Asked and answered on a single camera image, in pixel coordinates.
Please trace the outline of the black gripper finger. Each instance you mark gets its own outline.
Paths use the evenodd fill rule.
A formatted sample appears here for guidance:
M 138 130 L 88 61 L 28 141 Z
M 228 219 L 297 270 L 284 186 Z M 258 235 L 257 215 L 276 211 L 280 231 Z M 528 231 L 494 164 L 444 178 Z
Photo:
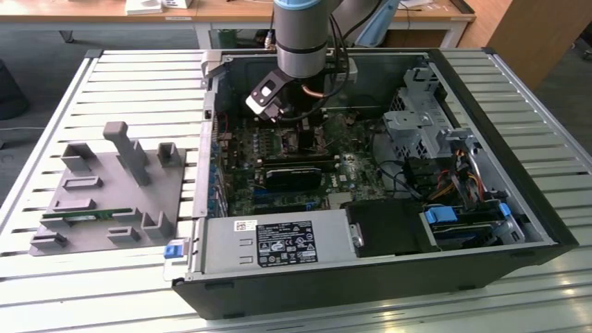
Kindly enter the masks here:
M 318 144 L 316 134 L 318 132 L 318 124 L 316 120 L 305 118 L 298 123 L 297 132 L 297 149 L 300 153 L 317 153 Z

